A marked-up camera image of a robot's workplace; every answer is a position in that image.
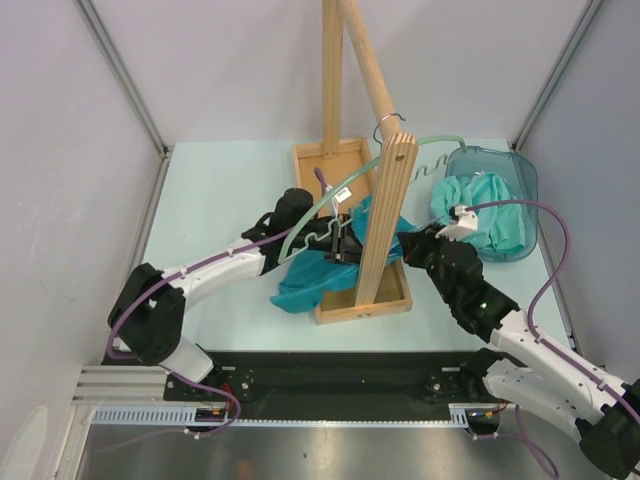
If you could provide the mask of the light teal t shirt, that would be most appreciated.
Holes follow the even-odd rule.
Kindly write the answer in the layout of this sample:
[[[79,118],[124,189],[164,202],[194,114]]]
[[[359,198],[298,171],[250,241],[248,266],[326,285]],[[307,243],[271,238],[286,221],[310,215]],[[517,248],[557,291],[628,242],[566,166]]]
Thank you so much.
[[[452,207],[468,207],[491,202],[515,200],[507,182],[496,173],[481,173],[472,177],[448,176],[437,182],[432,190],[432,215],[451,221]],[[483,207],[475,214],[478,230],[464,239],[483,252],[507,256],[523,253],[527,246],[525,215],[521,204],[500,204]]]

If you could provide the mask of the translucent teal plastic bin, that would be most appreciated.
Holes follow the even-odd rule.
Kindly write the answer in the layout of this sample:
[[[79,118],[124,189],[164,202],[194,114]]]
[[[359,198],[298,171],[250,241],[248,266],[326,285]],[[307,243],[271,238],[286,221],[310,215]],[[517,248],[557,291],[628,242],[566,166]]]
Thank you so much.
[[[436,185],[432,213],[446,215],[457,204],[538,199],[536,168],[526,158],[482,148],[459,147],[447,158],[445,178]],[[531,205],[493,206],[477,212],[478,231],[467,237],[481,259],[515,262],[532,253],[537,244],[538,211]]]

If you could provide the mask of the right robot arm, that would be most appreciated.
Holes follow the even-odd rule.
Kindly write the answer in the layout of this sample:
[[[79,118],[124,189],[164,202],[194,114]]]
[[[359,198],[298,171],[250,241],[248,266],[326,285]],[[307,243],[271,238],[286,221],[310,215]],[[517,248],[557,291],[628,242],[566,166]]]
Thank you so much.
[[[440,225],[398,235],[404,261],[422,269],[453,318],[487,348],[461,376],[473,401],[489,396],[522,407],[574,440],[601,472],[625,479],[639,469],[639,384],[599,368],[531,322],[488,283],[476,250]]]

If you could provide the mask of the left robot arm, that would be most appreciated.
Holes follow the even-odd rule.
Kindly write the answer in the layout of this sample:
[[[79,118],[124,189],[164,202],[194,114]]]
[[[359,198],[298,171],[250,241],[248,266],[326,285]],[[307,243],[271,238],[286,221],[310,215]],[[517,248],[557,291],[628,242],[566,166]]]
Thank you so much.
[[[338,210],[347,192],[330,201],[327,216],[315,215],[294,235],[292,258],[279,292],[271,302],[281,310],[305,313],[318,307],[329,291],[350,289],[358,276],[370,204],[363,199],[346,213]],[[214,397],[221,387],[215,360],[182,333],[186,312],[237,282],[264,276],[282,266],[279,256],[294,225],[312,208],[314,198],[290,188],[226,251],[190,266],[156,269],[149,263],[130,273],[107,323],[133,358],[186,378],[197,398]]]

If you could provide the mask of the wooden clothes rack stand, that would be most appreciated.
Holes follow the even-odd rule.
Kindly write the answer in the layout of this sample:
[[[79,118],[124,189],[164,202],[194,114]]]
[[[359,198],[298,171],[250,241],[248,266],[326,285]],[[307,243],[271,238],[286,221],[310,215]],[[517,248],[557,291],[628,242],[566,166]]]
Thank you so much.
[[[344,139],[340,134],[343,38],[351,40],[376,119],[382,147],[372,159],[366,138]],[[348,180],[352,198],[345,208],[363,198],[372,200],[366,229],[363,264],[355,287],[325,293],[315,309],[319,325],[399,314],[413,306],[400,261],[387,255],[409,186],[419,147],[416,138],[403,131],[370,41],[361,11],[354,1],[322,4],[322,100],[321,142],[299,144],[292,150],[296,180],[309,188],[312,170],[321,168],[329,180]]]

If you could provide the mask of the dark teal t shirt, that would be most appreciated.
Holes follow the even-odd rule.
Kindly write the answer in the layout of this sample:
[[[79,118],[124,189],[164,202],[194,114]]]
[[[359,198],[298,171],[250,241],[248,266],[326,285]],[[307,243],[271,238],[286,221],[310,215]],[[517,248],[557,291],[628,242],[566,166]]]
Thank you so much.
[[[349,210],[353,217],[348,227],[353,227],[359,241],[366,239],[368,209],[371,195],[365,197],[357,206]],[[389,251],[387,264],[403,256],[397,234],[412,232],[416,227],[400,216]],[[284,279],[278,285],[278,293],[270,297],[272,305],[289,314],[310,312],[322,303],[326,292],[339,292],[356,286],[359,265],[337,264],[326,260],[319,251],[303,251],[290,262]]]

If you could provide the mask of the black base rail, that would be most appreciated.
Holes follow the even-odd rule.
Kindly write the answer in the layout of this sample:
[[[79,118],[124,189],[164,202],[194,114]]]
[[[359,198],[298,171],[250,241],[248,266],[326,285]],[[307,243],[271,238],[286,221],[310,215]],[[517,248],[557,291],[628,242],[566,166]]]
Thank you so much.
[[[408,353],[216,352],[209,385],[244,407],[264,411],[328,409],[423,413],[435,406],[490,405],[480,380],[493,359],[485,349]]]

